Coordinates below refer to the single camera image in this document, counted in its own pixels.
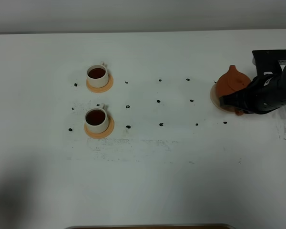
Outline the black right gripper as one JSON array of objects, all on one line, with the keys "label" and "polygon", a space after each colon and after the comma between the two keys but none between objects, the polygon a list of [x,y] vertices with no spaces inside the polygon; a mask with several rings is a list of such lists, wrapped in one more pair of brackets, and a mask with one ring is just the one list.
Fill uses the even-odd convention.
[{"label": "black right gripper", "polygon": [[255,77],[240,91],[219,98],[221,107],[236,107],[244,114],[267,114],[286,105],[286,66],[281,73]]}]

